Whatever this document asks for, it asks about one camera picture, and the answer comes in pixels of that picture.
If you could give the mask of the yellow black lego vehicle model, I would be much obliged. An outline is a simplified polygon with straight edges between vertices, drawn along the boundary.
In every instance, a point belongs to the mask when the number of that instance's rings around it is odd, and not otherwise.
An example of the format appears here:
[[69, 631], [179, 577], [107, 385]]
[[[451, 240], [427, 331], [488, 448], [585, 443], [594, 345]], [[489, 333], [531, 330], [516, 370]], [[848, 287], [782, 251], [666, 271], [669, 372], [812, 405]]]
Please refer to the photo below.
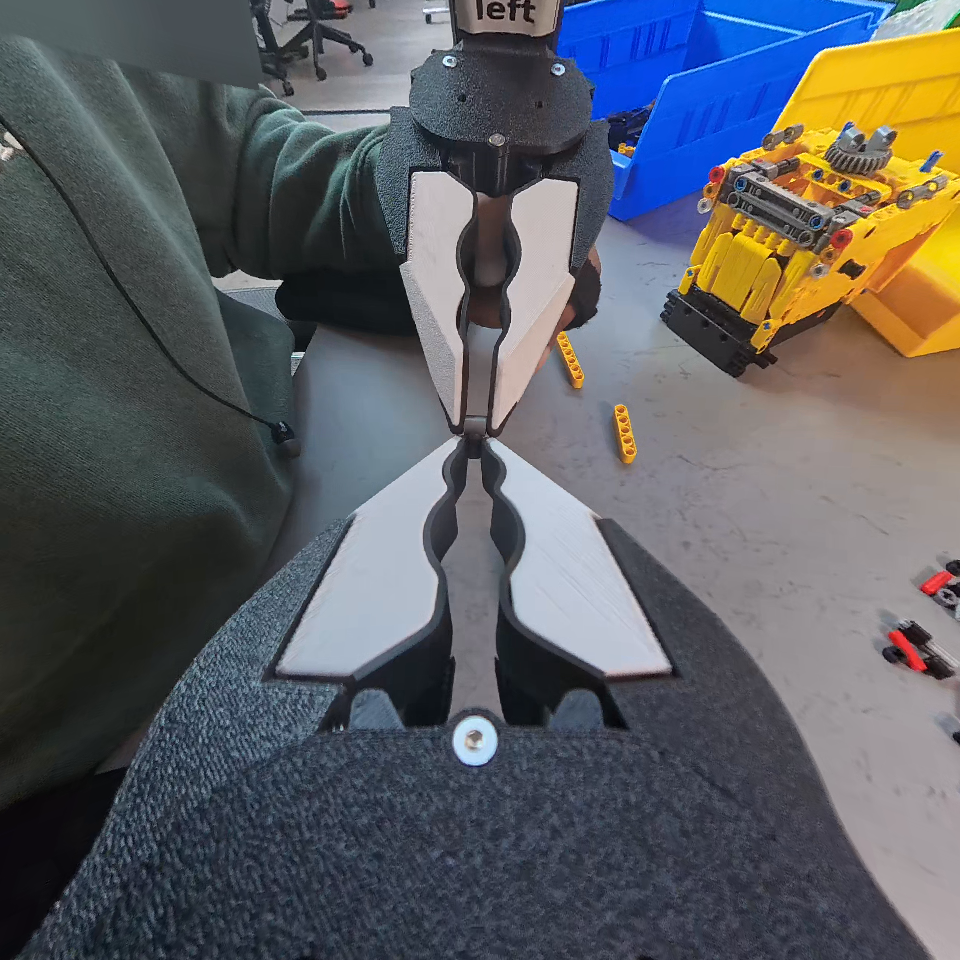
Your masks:
[[732, 378], [876, 294], [958, 210], [958, 174], [895, 156], [898, 133], [786, 126], [710, 170], [708, 214], [660, 318]]

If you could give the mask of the black office chair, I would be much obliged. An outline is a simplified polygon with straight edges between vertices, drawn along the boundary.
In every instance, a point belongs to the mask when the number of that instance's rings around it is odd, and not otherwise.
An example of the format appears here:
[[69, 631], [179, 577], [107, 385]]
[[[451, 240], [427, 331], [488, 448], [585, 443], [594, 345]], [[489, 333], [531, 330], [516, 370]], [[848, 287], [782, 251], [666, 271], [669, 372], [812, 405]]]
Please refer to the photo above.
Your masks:
[[359, 55], [365, 68], [373, 67], [374, 56], [353, 36], [335, 26], [348, 19], [354, 10], [352, 2], [347, 1], [304, 1], [300, 7], [297, 2], [289, 2], [292, 11], [289, 20], [302, 23], [301, 29], [281, 48], [282, 56], [288, 63], [310, 60], [316, 79], [324, 82], [328, 73], [321, 58], [326, 53], [327, 42], [338, 44], [352, 55]]
[[295, 91], [287, 71], [285, 54], [274, 34], [269, 11], [270, 2], [249, 1], [248, 6], [257, 40], [261, 72], [264, 77], [278, 81], [283, 95], [289, 98]]

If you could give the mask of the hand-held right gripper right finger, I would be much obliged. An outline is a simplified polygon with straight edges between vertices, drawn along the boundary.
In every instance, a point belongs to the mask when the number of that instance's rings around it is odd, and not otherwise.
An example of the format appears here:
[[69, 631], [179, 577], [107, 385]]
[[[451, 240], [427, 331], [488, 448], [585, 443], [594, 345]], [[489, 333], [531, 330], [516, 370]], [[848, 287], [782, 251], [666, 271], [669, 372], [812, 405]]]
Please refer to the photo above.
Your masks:
[[617, 523], [601, 517], [498, 439], [482, 442], [490, 537], [504, 565], [495, 674], [507, 722], [546, 722], [571, 692], [621, 722], [615, 687], [673, 675], [626, 563]]

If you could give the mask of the black quilted cushion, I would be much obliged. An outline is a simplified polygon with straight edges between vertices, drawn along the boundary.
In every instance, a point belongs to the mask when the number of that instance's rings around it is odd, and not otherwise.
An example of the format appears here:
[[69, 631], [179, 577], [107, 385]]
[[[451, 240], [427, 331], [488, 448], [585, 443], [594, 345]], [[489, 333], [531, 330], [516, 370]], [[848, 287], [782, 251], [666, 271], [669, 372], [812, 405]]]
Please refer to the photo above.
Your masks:
[[128, 768], [89, 774], [1, 814], [1, 957], [15, 958], [101, 833]]

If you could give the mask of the person's left hand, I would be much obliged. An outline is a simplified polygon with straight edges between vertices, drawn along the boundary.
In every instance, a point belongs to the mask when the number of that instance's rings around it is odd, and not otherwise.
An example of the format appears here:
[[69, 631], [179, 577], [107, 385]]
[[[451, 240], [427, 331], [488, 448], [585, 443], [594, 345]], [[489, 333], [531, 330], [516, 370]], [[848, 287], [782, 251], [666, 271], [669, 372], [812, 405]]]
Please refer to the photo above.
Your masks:
[[589, 323], [597, 314], [602, 292], [602, 264], [597, 246], [593, 246], [577, 273], [570, 298], [564, 306], [551, 340], [541, 355], [536, 371], [539, 372], [554, 352], [557, 338], [562, 333], [578, 330]]

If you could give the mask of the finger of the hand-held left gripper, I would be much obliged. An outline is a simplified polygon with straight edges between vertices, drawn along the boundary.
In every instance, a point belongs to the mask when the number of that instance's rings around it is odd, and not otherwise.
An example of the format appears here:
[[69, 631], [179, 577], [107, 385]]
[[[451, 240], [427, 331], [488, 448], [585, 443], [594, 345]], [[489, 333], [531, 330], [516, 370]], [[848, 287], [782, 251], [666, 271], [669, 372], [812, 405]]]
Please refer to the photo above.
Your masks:
[[474, 224], [474, 192], [447, 172], [411, 175], [401, 278], [429, 375], [453, 434], [464, 431], [468, 361], [462, 309], [469, 295], [461, 252]]
[[570, 301], [579, 186], [543, 179], [517, 192], [510, 238], [518, 253], [503, 290], [503, 333], [493, 363], [486, 432], [498, 437], [521, 401]]

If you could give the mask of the blue plastic bin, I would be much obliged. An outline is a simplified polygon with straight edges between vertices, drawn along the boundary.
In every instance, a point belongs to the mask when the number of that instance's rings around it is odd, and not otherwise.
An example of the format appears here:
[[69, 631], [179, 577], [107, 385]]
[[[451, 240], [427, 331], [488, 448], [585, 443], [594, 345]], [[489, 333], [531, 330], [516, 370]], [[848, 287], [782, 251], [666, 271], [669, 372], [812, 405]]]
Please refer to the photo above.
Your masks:
[[594, 86], [592, 119], [641, 109], [683, 70], [699, 1], [594, 1], [568, 5], [558, 55]]
[[690, 194], [760, 146], [813, 60], [869, 42], [894, 2], [704, 2], [683, 69], [652, 96], [631, 157], [616, 157], [609, 214], [626, 222]]

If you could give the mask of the yellow plastic bin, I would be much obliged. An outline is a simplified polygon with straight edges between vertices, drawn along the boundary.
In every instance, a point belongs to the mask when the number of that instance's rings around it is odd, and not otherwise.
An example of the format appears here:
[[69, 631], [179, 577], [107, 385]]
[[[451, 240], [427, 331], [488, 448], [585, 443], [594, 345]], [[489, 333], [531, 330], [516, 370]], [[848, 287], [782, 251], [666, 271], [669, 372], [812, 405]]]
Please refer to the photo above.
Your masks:
[[[817, 54], [775, 129], [840, 130], [852, 122], [867, 134], [898, 133], [894, 155], [959, 171], [959, 36], [947, 30], [828, 49]], [[907, 358], [959, 346], [958, 189], [950, 216], [921, 245], [899, 242], [870, 276], [852, 308]]]

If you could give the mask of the person's left forearm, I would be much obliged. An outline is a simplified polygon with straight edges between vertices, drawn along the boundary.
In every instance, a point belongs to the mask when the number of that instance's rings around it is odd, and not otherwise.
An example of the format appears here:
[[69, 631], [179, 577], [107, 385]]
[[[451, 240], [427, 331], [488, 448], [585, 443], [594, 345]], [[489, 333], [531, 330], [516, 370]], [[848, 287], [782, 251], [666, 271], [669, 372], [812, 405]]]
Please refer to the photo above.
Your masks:
[[337, 132], [263, 87], [222, 93], [236, 162], [218, 251], [204, 242], [212, 276], [283, 281], [396, 268], [377, 184], [389, 126]]

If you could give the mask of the bubble wrap sheet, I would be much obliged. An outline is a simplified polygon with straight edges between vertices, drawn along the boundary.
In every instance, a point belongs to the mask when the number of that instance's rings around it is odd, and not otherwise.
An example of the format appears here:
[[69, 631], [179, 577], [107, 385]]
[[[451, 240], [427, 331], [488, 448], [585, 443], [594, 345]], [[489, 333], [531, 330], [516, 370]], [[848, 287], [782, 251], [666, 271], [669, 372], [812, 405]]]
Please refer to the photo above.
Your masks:
[[959, 1], [896, 1], [872, 40], [883, 42], [940, 33], [959, 26]]

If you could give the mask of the pile of small lego pieces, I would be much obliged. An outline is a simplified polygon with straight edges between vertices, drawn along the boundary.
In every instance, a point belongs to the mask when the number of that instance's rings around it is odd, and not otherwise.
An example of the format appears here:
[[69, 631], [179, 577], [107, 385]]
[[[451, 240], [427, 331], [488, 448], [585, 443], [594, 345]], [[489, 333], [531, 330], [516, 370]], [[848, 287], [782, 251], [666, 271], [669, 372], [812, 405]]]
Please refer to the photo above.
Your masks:
[[[925, 597], [949, 622], [959, 623], [959, 558], [940, 557], [912, 580], [914, 589]], [[915, 618], [894, 617], [886, 629], [883, 659], [897, 669], [928, 678], [939, 684], [958, 682], [958, 651], [944, 645]]]

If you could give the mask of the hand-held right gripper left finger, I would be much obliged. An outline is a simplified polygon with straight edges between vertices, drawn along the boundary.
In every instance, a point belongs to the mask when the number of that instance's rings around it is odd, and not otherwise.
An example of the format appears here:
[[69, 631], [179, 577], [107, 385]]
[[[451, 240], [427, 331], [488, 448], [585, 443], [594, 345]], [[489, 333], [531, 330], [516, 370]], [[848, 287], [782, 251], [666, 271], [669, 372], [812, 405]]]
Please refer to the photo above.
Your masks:
[[467, 441], [451, 438], [354, 510], [298, 611], [275, 676], [385, 691], [406, 724], [450, 715], [455, 660], [442, 560], [458, 535]]

